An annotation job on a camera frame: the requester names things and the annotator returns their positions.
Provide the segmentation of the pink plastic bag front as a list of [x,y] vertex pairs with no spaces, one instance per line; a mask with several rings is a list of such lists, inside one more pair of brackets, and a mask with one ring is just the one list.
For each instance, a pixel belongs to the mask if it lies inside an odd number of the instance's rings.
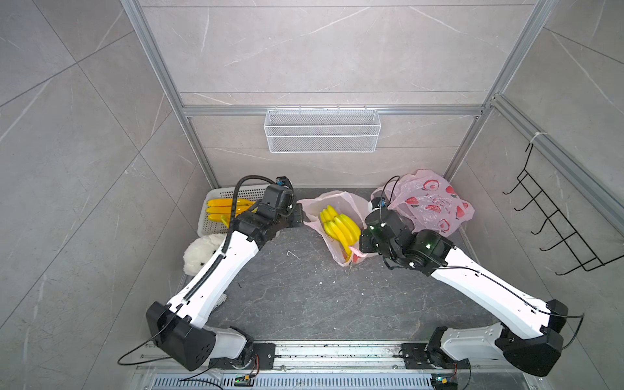
[[318,232],[327,245],[334,261],[341,267],[361,263],[365,258],[370,258],[375,255],[375,253],[362,253],[359,250],[358,240],[354,245],[351,245],[350,248],[353,254],[351,256],[351,260],[346,263],[341,244],[326,234],[323,229],[323,223],[320,219],[321,211],[327,206],[332,206],[339,215],[344,214],[349,216],[349,218],[351,218],[355,224],[360,227],[362,232],[362,230],[366,227],[365,218],[371,211],[370,203],[364,198],[346,191],[331,191],[329,193],[321,194],[317,198],[302,199],[298,203],[302,205],[302,209],[306,215],[305,217],[307,218],[304,225]]

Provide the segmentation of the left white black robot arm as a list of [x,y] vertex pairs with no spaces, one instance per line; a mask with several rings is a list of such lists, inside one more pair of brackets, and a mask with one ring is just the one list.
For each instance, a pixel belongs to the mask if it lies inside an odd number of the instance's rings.
[[149,342],[188,371],[197,370],[208,359],[227,358],[241,365],[250,361],[252,336],[237,328],[206,324],[225,290],[264,245],[279,231],[303,224],[302,205],[287,177],[245,176],[233,190],[234,201],[248,180],[266,182],[262,199],[241,214],[232,212],[223,243],[201,271],[167,304],[154,302],[146,312]]

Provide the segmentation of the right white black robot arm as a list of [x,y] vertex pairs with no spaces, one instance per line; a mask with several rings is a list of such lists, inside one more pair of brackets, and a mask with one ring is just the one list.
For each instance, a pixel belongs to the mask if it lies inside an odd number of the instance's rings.
[[389,269],[419,271],[447,284],[497,320],[481,328],[436,328],[424,349],[430,364],[450,369],[492,360],[537,377],[551,372],[569,346],[561,334],[571,317],[567,306],[516,289],[453,244],[449,234],[474,209],[447,181],[395,175],[372,193],[370,208],[362,253],[377,253]]

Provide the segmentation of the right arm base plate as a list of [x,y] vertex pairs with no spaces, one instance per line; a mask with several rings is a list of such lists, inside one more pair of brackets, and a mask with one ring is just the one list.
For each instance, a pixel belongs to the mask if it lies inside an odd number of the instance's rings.
[[404,343],[398,352],[406,369],[438,369],[438,370],[467,370],[471,364],[468,359],[453,360],[440,348],[428,347],[425,343]]

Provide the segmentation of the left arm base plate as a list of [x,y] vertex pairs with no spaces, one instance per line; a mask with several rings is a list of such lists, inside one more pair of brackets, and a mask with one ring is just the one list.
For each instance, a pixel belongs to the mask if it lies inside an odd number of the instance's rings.
[[244,354],[244,357],[237,359],[210,359],[209,366],[224,370],[271,370],[276,358],[276,344],[254,343]]

